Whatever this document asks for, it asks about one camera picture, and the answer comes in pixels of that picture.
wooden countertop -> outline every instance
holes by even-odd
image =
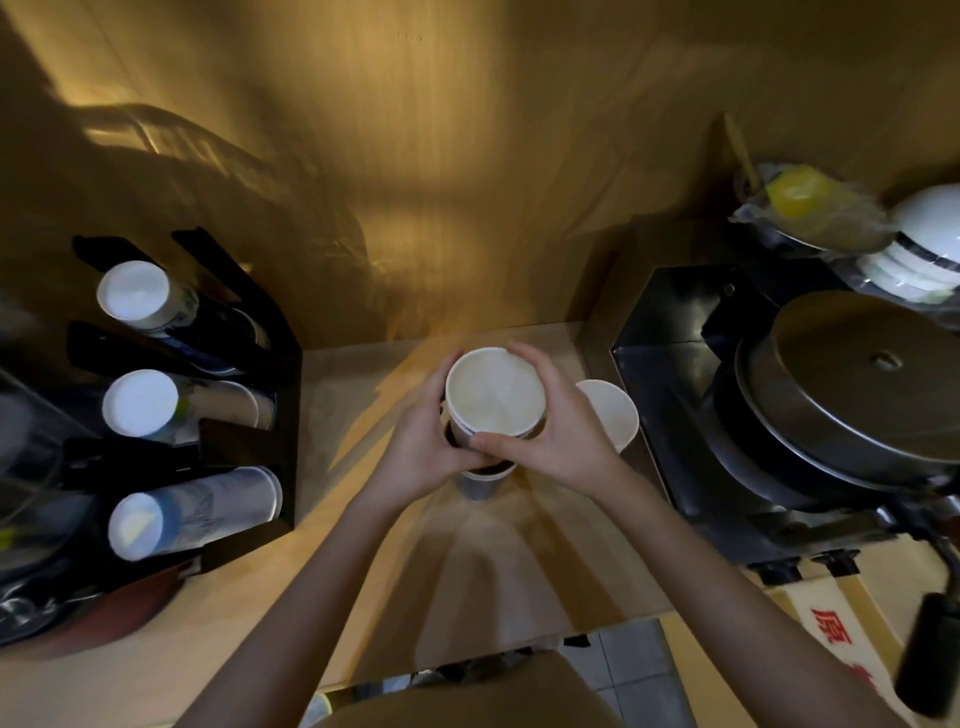
[[[584,378],[575,326],[552,324],[309,352],[297,529],[191,578],[124,640],[0,663],[5,724],[133,728],[178,716],[324,539],[386,447],[399,412],[456,347],[510,339]],[[485,503],[451,483],[401,516],[377,553],[322,681],[338,686],[651,617],[670,605],[589,500],[517,469]]]

tiled floor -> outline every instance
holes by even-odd
[[[627,728],[696,728],[656,619],[587,635],[590,647],[560,648]]]

red chinese character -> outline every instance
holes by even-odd
[[[874,676],[870,674],[870,671],[867,670],[862,665],[847,665],[850,668],[850,672],[853,673],[853,676],[858,680],[862,680],[871,688],[876,690],[876,685],[874,685]]]
[[[836,612],[821,612],[817,609],[811,609],[810,611],[813,612],[813,616],[817,618],[817,626],[820,627],[820,631],[824,633],[827,642],[830,644],[853,644],[853,640],[850,639],[850,635],[847,634],[847,629],[844,627],[843,622],[840,621],[840,618],[837,617]]]

forearm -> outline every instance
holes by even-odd
[[[701,647],[761,726],[903,723],[729,564],[636,473],[597,503],[643,558]]]
[[[296,726],[401,510],[362,491],[178,728]]]

wooden backsplash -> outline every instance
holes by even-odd
[[[306,348],[577,318],[612,227],[730,153],[960,180],[949,0],[2,0],[5,338],[96,317],[73,233],[203,225]]]

